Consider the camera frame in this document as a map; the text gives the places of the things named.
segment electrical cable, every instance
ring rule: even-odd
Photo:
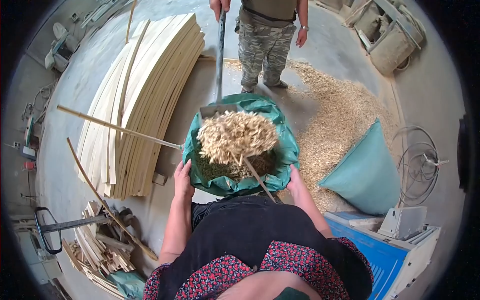
[[[395,133],[393,139],[395,139],[400,132],[408,130],[419,130],[423,132],[429,139],[429,142],[416,142],[412,145],[409,145],[403,152],[397,165],[397,171],[400,174],[402,181],[405,178],[405,174],[408,175],[406,179],[407,182],[405,182],[407,185],[406,189],[403,189],[404,182],[402,182],[402,185],[400,186],[400,201],[406,206],[417,206],[424,203],[425,200],[427,200],[427,198],[431,195],[438,181],[440,167],[448,163],[448,160],[439,159],[437,147],[433,142],[432,137],[420,126],[411,125],[403,127]],[[412,155],[408,162],[405,163],[405,156],[407,153],[412,151],[414,148],[418,148],[419,146],[422,146],[424,150],[422,150],[421,153]],[[413,167],[415,161],[418,161],[417,168]],[[410,189],[414,185],[426,185],[426,188],[424,188],[423,191],[418,194],[413,194],[412,192],[409,193]]]

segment concrete floor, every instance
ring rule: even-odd
[[[231,12],[227,14],[227,34],[225,40],[225,57],[238,57],[238,37],[234,33],[234,19],[240,6],[233,1]],[[217,24],[208,3],[202,0],[180,1],[142,0],[135,8],[131,32],[144,19],[159,20],[163,17],[195,12],[197,22],[205,32],[204,54],[214,55],[216,45]],[[82,44],[73,55],[71,63],[63,73],[50,101],[49,112],[44,122],[45,131],[38,158],[37,190],[42,206],[47,206],[59,222],[81,217],[80,212],[86,202],[94,200],[88,186],[77,178],[74,160],[68,149],[66,138],[70,137],[76,148],[83,121],[76,117],[56,111],[57,104],[86,113],[95,92],[116,55],[123,47],[129,14],[124,12],[108,21],[90,40]],[[348,79],[365,85],[373,94],[382,99],[392,114],[402,119],[398,112],[390,80],[379,75],[365,56],[359,39],[353,31],[341,26],[337,15],[318,7],[311,6],[309,11],[310,32],[303,48],[295,46],[293,41],[290,57],[306,60],[313,67],[329,73],[338,79]],[[190,122],[198,108],[213,100],[215,84],[215,64],[209,61],[198,62],[177,103],[165,140],[181,144],[186,136]],[[240,72],[225,70],[223,93],[240,92]],[[283,79],[294,84],[297,89],[304,86],[300,78],[292,71],[286,70]],[[272,92],[259,85],[259,93],[271,97],[285,113],[295,132],[307,125],[308,118],[317,110],[313,99],[289,98],[285,93]],[[109,200],[109,204],[117,207],[126,206],[137,216],[133,225],[135,234],[156,253],[159,252],[165,228],[170,201],[173,196],[174,167],[180,161],[180,153],[162,148],[157,171],[169,177],[165,187],[155,187],[150,197],[131,197],[123,202]],[[214,196],[197,190],[194,201],[206,203],[214,200]],[[63,233],[64,238],[73,240],[71,230]],[[64,252],[57,255],[65,274],[67,291],[74,299],[109,299],[104,291],[92,285],[88,279],[75,271]],[[149,275],[156,267],[156,262],[136,249],[132,261],[138,271]]]

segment wall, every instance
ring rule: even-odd
[[[45,56],[51,49],[51,43],[55,39],[53,34],[53,25],[55,23],[62,24],[73,36],[79,41],[85,35],[85,28],[80,28],[85,15],[93,11],[99,6],[97,0],[64,0],[64,2],[53,12],[53,14],[45,21],[37,35],[27,48],[27,53],[35,60],[43,61]],[[79,15],[79,21],[76,24],[71,20],[73,13]]]
[[[456,140],[458,119],[465,109],[460,78],[447,47],[422,9],[413,0],[404,2],[427,31],[426,42],[420,45],[422,50],[414,52],[405,71],[395,73],[405,122],[426,129],[440,159],[450,160],[441,167],[435,189],[423,203],[428,207],[427,223],[442,227],[432,263],[411,288],[400,293],[400,299],[420,299],[428,286],[434,287],[457,243],[465,195],[458,188]],[[422,134],[408,136],[408,144],[418,141],[428,140]]]
[[[28,159],[20,156],[17,149],[6,146],[13,142],[25,144],[24,131],[26,120],[21,115],[27,103],[32,103],[39,89],[55,80],[52,71],[45,70],[31,57],[24,55],[18,64],[12,79],[12,84],[7,96],[6,103],[2,103],[2,127],[1,127],[1,185],[2,201],[8,204],[10,215],[32,214],[33,209],[30,201],[20,197],[35,195],[35,174],[22,171],[22,166]],[[43,107],[42,97],[38,96],[36,106]],[[41,113],[34,109],[34,116]]]

